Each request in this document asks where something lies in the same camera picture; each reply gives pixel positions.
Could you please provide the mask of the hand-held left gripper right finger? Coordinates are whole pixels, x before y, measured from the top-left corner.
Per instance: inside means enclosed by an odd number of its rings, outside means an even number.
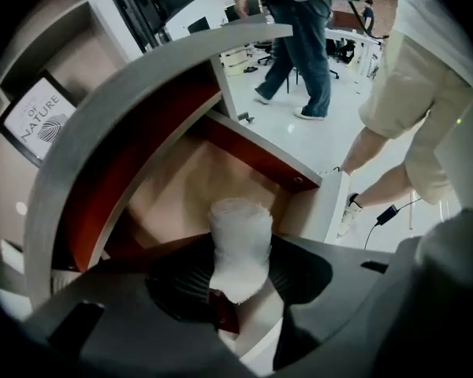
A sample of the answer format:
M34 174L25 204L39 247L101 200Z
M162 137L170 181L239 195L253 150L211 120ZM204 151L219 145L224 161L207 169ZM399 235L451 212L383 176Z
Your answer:
M320 345L311 333L297 325L291 306L315 300L332 277L332 266L324 258L272 236L269 278L284 303L274 371L295 363Z

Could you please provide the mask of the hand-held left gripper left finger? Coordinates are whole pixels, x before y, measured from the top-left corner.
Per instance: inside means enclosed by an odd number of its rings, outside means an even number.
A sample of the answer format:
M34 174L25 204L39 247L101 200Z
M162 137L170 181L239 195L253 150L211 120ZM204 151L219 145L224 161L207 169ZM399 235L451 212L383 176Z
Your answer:
M214 247L190 245L153 262L146 286L155 304L181 322L214 322L210 280L214 273Z

